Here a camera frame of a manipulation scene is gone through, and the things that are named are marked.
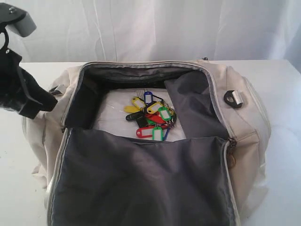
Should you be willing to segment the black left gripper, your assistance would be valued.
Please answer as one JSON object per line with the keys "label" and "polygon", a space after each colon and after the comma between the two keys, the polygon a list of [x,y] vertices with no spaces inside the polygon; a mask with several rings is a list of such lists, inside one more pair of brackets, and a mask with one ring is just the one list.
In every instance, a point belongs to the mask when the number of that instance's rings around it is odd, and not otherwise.
{"label": "black left gripper", "polygon": [[[52,111],[57,99],[40,87],[33,76],[20,67],[21,60],[20,55],[8,48],[0,51],[0,106],[34,119],[39,111]],[[27,101],[24,83],[30,96]]]}

